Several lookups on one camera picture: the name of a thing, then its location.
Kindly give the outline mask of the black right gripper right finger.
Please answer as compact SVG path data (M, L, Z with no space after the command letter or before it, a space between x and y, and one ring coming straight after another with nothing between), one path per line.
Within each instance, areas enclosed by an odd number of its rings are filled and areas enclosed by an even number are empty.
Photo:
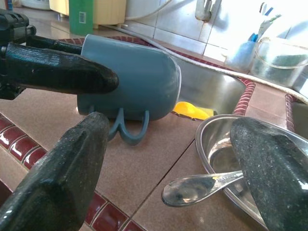
M308 231L308 141L281 127L240 117L230 139L269 231Z

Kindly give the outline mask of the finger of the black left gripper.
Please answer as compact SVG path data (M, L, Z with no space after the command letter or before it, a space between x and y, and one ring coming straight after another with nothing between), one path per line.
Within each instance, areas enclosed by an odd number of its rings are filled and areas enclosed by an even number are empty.
M68 94L105 94L119 84L111 69L80 55L9 43L6 82Z
M42 49L64 51L78 55L80 55L82 51L81 38L51 39L40 36L31 36L26 40L26 45Z

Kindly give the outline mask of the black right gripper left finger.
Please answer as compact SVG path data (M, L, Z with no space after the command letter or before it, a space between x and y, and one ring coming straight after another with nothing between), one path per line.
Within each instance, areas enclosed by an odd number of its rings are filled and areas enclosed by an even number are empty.
M0 207L0 231L79 231L103 165L109 120L90 113L70 128Z

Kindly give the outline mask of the stainless steel bowl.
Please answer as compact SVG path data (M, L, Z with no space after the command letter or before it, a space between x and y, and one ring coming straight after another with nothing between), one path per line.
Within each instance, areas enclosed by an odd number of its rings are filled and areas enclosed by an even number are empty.
M197 129L196 148L207 172L242 171L230 139L232 123L240 117L243 116L217 115L204 121ZM242 211L268 229L244 177L227 186L224 192Z

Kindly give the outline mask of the blue plastic mug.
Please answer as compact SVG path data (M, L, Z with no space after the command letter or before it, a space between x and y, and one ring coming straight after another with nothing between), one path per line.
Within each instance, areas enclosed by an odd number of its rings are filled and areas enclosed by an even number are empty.
M172 112L180 94L181 70L161 49L88 34L81 55L112 69L118 87L107 94L80 94L81 115L100 112L115 119L109 139L117 132L130 145L144 137L149 121Z

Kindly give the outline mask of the yellow plastic bowl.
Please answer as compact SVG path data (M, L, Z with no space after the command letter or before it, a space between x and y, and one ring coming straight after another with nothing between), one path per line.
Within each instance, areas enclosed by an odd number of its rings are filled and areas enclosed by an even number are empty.
M205 120L210 118L205 112L203 112L201 107L196 107L189 102L178 102L173 112L177 115L188 117L194 120Z

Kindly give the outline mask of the green liquid soap bottle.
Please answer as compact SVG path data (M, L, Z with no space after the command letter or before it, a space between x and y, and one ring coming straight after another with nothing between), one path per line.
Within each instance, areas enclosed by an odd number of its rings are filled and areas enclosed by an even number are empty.
M69 0L69 26L76 35L93 32L93 0Z

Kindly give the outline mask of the steel sink basin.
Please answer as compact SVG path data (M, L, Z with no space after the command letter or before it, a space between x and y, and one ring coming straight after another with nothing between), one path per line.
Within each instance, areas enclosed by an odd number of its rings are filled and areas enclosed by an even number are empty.
M246 85L239 79L172 56L181 69L179 102L232 114Z
M295 132L308 139L308 105L293 102L292 110Z

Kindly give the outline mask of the bright yellow dish sponge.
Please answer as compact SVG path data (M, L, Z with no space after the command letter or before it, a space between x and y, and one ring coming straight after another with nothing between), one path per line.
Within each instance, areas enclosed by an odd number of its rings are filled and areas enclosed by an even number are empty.
M217 115L217 112L214 109L210 108L200 108L203 112L205 112L209 117Z

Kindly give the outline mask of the clear plastic bucket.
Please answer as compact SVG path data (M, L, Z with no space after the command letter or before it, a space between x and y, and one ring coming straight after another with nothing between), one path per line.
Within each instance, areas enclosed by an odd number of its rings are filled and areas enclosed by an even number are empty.
M264 37L256 46L249 73L290 88L306 66L308 66L308 47L282 38Z

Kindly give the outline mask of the grey wall tap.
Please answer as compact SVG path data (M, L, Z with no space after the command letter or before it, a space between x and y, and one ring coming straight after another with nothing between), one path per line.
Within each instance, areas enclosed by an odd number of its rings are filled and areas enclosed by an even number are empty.
M195 18L204 23L212 22L219 10L221 0L197 0Z

